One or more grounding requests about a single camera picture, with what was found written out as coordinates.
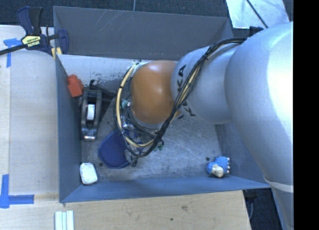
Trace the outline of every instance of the clamp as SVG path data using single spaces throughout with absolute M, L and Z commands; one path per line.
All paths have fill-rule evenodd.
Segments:
M 53 39 L 59 39 L 59 47 L 63 54 L 66 54 L 69 48 L 69 36 L 65 29 L 59 29 L 57 34 L 49 35 L 48 27 L 46 29 L 46 35 L 42 34 L 40 27 L 40 19 L 42 14 L 42 7 L 25 6 L 17 12 L 17 19 L 19 25 L 24 29 L 25 36 L 21 39 L 21 44 L 7 48 L 0 51 L 0 55 L 14 52 L 20 49 L 38 50 L 46 52 L 53 56 L 52 45 L 50 41 Z

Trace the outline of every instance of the bin floor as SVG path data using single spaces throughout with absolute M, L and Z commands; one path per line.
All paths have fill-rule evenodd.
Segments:
M 100 122 L 97 140 L 81 142 L 82 162 L 94 164 L 99 182 L 206 176 L 208 162 L 222 155 L 214 125 L 181 118 L 175 119 L 167 129 L 161 151 L 140 158 L 135 167 L 109 169 L 99 159 L 98 148 L 115 127 L 111 103 Z

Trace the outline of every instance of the blue tape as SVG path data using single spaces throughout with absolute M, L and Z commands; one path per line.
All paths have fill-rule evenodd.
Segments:
M 3 42 L 8 48 L 22 44 L 21 41 L 16 38 L 5 39 Z M 11 66 L 11 53 L 8 53 L 6 57 L 6 67 L 9 68 L 10 66 Z
M 16 204 L 34 204 L 34 195 L 9 195 L 9 174 L 2 176 L 0 208 L 8 209 L 10 205 Z

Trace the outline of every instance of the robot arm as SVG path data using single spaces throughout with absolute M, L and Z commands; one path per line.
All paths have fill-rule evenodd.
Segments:
M 131 85 L 132 117 L 150 137 L 146 154 L 178 114 L 211 124 L 233 121 L 289 229 L 294 228 L 292 31 L 293 23 L 286 23 L 246 41 L 198 49 L 177 63 L 150 62 L 135 72 Z

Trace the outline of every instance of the small toy figure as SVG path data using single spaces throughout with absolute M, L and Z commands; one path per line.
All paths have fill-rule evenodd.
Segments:
M 229 158 L 228 157 L 217 157 L 214 162 L 209 163 L 206 166 L 207 173 L 213 174 L 218 178 L 222 178 L 224 174 L 229 173 Z

